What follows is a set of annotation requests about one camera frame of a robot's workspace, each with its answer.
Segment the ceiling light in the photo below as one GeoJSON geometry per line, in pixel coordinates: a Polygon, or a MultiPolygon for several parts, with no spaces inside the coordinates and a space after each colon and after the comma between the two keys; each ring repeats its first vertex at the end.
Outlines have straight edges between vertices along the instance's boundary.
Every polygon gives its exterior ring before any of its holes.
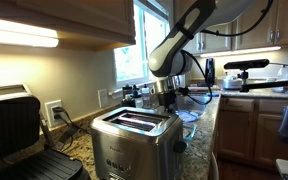
{"type": "Polygon", "coordinates": [[[56,47],[58,42],[54,30],[0,20],[0,44],[56,47]]]}
{"type": "Polygon", "coordinates": [[[230,56],[230,55],[239,55],[239,54],[248,54],[248,53],[259,53],[267,51],[276,51],[281,49],[279,46],[267,47],[267,48],[256,48],[256,49],[245,49],[245,50],[236,50],[236,51],[225,51],[225,52],[216,52],[216,53],[207,53],[201,54],[201,57],[216,57],[216,56],[230,56]]]}

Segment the beige wall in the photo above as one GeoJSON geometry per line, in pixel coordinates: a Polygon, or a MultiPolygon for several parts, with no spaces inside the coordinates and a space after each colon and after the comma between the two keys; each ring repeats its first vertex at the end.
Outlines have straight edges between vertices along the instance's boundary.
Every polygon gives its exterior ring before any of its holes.
{"type": "MultiPolygon", "coordinates": [[[[61,99],[71,118],[99,110],[97,90],[114,89],[112,51],[86,52],[0,45],[0,83],[24,82],[44,103],[61,99]]],[[[119,100],[109,98],[110,104],[119,100]]]]}
{"type": "MultiPolygon", "coordinates": [[[[206,58],[197,57],[197,59],[204,70],[206,58]]],[[[266,53],[214,57],[214,59],[216,66],[215,76],[221,78],[224,75],[223,67],[227,62],[246,61],[253,59],[268,59],[270,60],[270,62],[288,64],[288,48],[282,48],[279,51],[266,52],[266,53]]],[[[276,77],[279,68],[280,66],[278,65],[267,65],[265,68],[249,69],[247,71],[249,72],[249,78],[266,78],[266,77],[276,77]]],[[[193,65],[193,68],[191,70],[191,77],[192,79],[202,78],[200,70],[198,70],[195,64],[193,65]]]]}

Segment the toaster slot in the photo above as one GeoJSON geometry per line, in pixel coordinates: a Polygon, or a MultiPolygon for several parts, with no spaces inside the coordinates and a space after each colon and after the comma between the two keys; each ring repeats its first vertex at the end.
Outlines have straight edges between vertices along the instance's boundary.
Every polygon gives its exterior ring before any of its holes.
{"type": "Polygon", "coordinates": [[[151,131],[152,129],[156,127],[156,125],[151,122],[141,121],[137,119],[129,119],[129,118],[124,118],[124,117],[119,117],[111,121],[111,123],[127,126],[127,127],[138,129],[138,130],[143,130],[147,132],[151,131]]]}
{"type": "Polygon", "coordinates": [[[163,119],[161,119],[161,118],[155,118],[152,116],[145,116],[145,115],[133,114],[133,113],[125,113],[121,117],[134,119],[134,120],[140,120],[140,121],[144,121],[144,122],[150,122],[150,123],[153,123],[156,125],[163,121],[163,119]]]}

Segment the coffee maker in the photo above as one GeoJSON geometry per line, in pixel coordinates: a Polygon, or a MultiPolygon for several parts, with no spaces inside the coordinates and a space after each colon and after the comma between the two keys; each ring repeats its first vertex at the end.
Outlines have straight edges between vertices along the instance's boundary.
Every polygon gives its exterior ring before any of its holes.
{"type": "Polygon", "coordinates": [[[209,84],[210,86],[215,84],[215,60],[213,58],[206,59],[205,83],[209,84]]]}

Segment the window frame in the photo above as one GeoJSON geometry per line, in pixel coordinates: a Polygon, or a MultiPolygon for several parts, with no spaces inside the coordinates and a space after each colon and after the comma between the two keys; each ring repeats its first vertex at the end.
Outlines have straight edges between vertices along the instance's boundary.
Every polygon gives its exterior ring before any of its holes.
{"type": "Polygon", "coordinates": [[[168,12],[163,8],[163,9],[158,9],[156,7],[156,4],[151,4],[150,0],[135,0],[133,6],[137,6],[139,9],[139,30],[140,30],[140,37],[138,39],[140,39],[141,42],[141,58],[142,58],[142,68],[143,68],[143,74],[144,77],[140,77],[140,78],[132,78],[132,79],[128,79],[128,80],[122,80],[122,81],[118,81],[117,80],[117,69],[116,69],[116,59],[115,59],[115,55],[114,55],[114,68],[115,68],[115,84],[117,88],[121,88],[123,86],[125,86],[126,84],[129,85],[139,85],[139,84],[144,84],[144,83],[149,83],[153,81],[153,75],[151,74],[149,67],[148,67],[148,56],[149,54],[147,54],[147,46],[146,46],[146,37],[145,37],[145,12],[153,15],[154,17],[156,17],[157,19],[159,19],[160,21],[162,21],[163,23],[166,23],[166,26],[170,26],[170,22],[168,21],[168,12]]]}

